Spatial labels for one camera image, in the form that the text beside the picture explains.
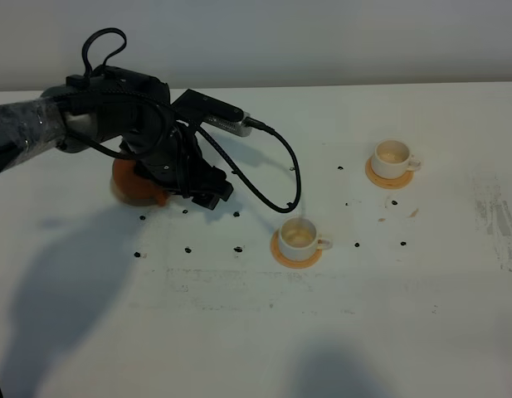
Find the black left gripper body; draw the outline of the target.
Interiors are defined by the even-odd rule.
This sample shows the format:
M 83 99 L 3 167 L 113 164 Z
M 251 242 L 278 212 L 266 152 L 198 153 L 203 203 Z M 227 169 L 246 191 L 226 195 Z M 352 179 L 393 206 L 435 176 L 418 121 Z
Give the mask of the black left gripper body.
M 150 156 L 131 161 L 136 162 L 139 176 L 159 185 L 170 197 L 189 198 L 212 210 L 220 200 L 230 198 L 233 186 L 223 170 L 203 158 L 195 133 L 195 128 L 178 124 Z

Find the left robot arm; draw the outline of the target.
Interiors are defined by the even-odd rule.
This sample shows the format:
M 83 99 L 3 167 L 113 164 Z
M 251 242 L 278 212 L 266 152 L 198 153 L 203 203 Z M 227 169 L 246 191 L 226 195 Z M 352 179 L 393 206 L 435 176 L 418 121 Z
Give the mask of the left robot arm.
M 92 148 L 113 158 L 111 185 L 121 201 L 164 206 L 178 195 L 212 210 L 233 187 L 203 158 L 196 130 L 158 78 L 99 66 L 38 99 L 0 105 L 0 173 L 53 148 Z

